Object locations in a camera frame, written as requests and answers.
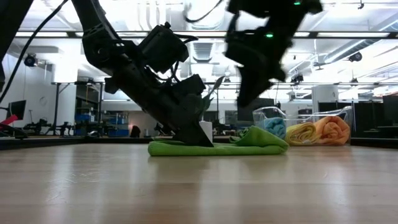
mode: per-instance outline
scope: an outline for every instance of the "folded towel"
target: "folded towel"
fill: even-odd
[[[259,127],[277,136],[278,138],[285,139],[286,125],[282,118],[269,118],[263,120]]]
[[[291,146],[314,144],[318,138],[317,130],[312,123],[296,124],[286,129],[285,141]]]
[[[320,139],[318,144],[345,144],[351,133],[349,125],[339,116],[327,116],[314,123],[317,135]]]
[[[149,143],[151,156],[242,156],[275,155],[284,153],[289,145],[273,134],[252,126],[240,137],[231,137],[230,144],[214,147],[187,146],[179,141],[155,140]]]

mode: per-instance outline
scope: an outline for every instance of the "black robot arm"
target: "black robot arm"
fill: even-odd
[[[83,48],[87,61],[108,73],[105,91],[122,90],[175,139],[191,145],[212,146],[202,128],[205,108],[201,93],[205,86],[198,75],[181,82],[159,82],[153,72],[165,73],[176,62],[188,58],[188,49],[170,24],[156,26],[139,44],[121,40],[105,17],[98,0],[72,0],[83,26]]]

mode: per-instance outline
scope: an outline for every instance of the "wooden table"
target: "wooden table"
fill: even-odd
[[[149,157],[146,147],[0,151],[1,223],[398,223],[398,151]]]

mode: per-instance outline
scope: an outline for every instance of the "yellow towel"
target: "yellow towel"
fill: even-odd
[[[285,141],[293,145],[314,144],[319,139],[315,125],[302,123],[290,126],[286,130]]]

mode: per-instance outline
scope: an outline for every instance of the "security camera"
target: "security camera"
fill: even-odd
[[[24,64],[30,68],[36,67],[39,64],[36,54],[28,53],[24,60]]]
[[[362,54],[360,52],[356,52],[355,54],[348,57],[350,62],[359,62],[362,60]]]

